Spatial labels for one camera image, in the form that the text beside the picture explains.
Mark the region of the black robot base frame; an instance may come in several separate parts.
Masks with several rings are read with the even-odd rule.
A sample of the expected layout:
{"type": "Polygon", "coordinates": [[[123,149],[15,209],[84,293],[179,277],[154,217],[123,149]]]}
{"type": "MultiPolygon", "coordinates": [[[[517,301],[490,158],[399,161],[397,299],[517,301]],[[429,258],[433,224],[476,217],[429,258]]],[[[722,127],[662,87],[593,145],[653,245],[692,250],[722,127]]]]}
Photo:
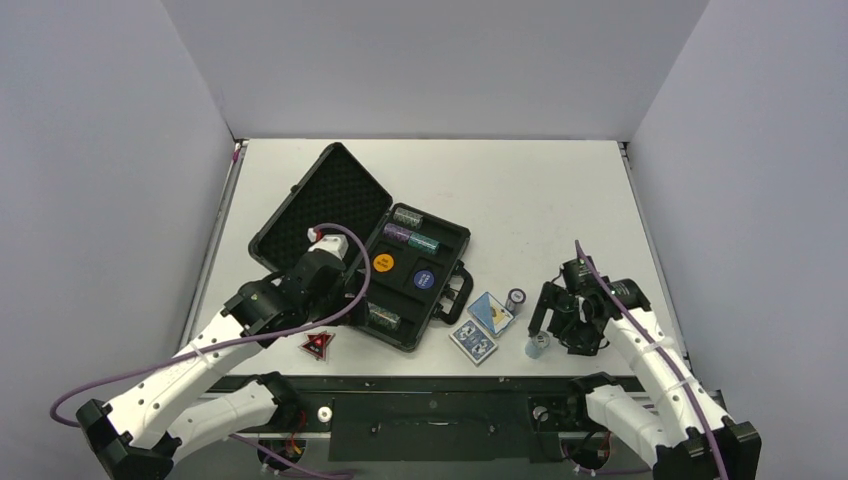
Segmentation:
{"type": "Polygon", "coordinates": [[[326,439],[343,462],[561,459],[561,437],[580,443],[600,425],[582,398],[619,385],[646,396],[633,376],[291,376],[297,395],[283,422],[248,428],[268,438],[326,439]]]}

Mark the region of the light blue chip stack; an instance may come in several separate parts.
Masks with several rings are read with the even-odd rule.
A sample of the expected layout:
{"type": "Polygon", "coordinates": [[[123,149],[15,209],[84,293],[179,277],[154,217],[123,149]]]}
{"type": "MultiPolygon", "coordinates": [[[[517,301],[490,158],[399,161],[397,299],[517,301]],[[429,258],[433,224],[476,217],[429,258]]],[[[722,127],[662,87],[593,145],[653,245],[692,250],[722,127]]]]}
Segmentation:
{"type": "Polygon", "coordinates": [[[525,345],[525,354],[531,359],[538,359],[551,344],[548,332],[540,331],[530,335],[525,345]]]}

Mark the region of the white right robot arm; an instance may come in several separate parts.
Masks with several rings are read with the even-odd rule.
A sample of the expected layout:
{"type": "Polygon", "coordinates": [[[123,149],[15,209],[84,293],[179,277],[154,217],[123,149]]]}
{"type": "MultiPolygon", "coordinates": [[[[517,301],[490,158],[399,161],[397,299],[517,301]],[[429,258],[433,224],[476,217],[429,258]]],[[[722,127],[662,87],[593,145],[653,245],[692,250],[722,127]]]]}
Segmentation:
{"type": "Polygon", "coordinates": [[[538,431],[609,433],[636,453],[655,479],[753,479],[762,439],[737,422],[687,367],[631,279],[612,281],[589,256],[565,262],[562,285],[543,284],[528,329],[532,345],[548,333],[567,352],[594,356],[607,345],[626,361],[649,406],[599,372],[564,393],[532,403],[538,431]]]}

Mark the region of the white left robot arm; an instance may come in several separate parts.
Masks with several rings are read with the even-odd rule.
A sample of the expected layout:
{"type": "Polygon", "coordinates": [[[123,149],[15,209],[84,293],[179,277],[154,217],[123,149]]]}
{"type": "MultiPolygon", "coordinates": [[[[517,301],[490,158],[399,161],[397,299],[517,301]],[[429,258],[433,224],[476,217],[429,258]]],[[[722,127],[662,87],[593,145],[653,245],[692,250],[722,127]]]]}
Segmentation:
{"type": "Polygon", "coordinates": [[[82,405],[77,421],[107,475],[163,479],[186,456],[233,433],[296,423],[299,396],[277,372],[254,376],[214,400],[197,400],[279,333],[305,325],[346,271],[347,250],[343,235],[316,241],[288,272],[240,287],[172,364],[108,401],[82,405]]]}

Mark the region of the blue patterned card deck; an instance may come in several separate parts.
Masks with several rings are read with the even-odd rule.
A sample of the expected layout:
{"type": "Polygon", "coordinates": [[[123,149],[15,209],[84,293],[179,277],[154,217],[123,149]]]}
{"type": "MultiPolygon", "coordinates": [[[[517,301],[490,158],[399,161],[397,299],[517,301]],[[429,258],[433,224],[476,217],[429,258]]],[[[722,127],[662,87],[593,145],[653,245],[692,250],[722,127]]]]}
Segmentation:
{"type": "Polygon", "coordinates": [[[458,324],[449,339],[475,365],[479,366],[497,350],[495,340],[474,320],[458,324]]]}

